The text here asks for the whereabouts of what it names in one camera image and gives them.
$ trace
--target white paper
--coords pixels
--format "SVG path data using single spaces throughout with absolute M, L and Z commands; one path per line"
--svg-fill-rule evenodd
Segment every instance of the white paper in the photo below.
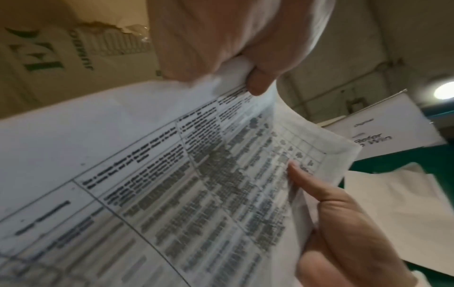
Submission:
M 345 187 L 406 261 L 454 276 L 454 215 L 425 174 L 347 172 Z
M 34 286 L 290 286 L 312 229 L 288 160 L 336 183 L 359 147 L 251 96 L 235 59 L 0 122 L 0 275 Z
M 406 95 L 399 94 L 325 127 L 360 144 L 357 160 L 446 144 Z

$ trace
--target green table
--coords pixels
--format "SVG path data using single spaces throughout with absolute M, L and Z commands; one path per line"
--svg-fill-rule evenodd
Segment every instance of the green table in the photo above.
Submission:
M 385 173 L 411 162 L 419 163 L 427 173 L 434 174 L 451 204 L 454 203 L 454 146 L 417 148 L 368 158 L 355 162 L 350 170 L 370 174 Z M 424 273 L 432 287 L 454 287 L 454 277 L 415 264 L 407 263 L 407 265 L 411 270 L 419 270 Z

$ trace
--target brown cardboard box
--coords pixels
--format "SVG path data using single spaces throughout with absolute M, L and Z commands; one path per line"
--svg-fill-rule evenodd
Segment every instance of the brown cardboard box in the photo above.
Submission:
M 131 26 L 132 30 L 145 30 L 145 1 L 128 1 L 135 3 L 132 6 L 126 1 L 107 2 L 67 0 L 60 2 L 66 3 L 63 10 L 49 4 L 47 11 L 54 11 L 51 16 L 76 15 L 76 22 L 49 15 L 23 18 L 33 15 L 30 8 L 20 17 L 0 20 L 0 118 L 113 87 L 161 79 L 152 44 L 143 36 L 122 32 L 130 31 L 126 27 Z M 128 7 L 124 17 L 120 16 L 121 6 Z M 85 21 L 98 24 L 87 28 Z

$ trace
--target white sleeve cuff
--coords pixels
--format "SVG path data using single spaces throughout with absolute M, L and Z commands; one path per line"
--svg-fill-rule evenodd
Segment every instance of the white sleeve cuff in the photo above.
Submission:
M 429 281 L 427 281 L 426 276 L 419 271 L 413 271 L 413 275 L 418 279 L 418 283 L 415 287 L 431 287 Z

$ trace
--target light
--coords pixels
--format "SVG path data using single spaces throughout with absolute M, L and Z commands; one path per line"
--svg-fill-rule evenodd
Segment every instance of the light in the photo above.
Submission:
M 438 87 L 434 92 L 434 96 L 440 100 L 454 98 L 454 81 Z

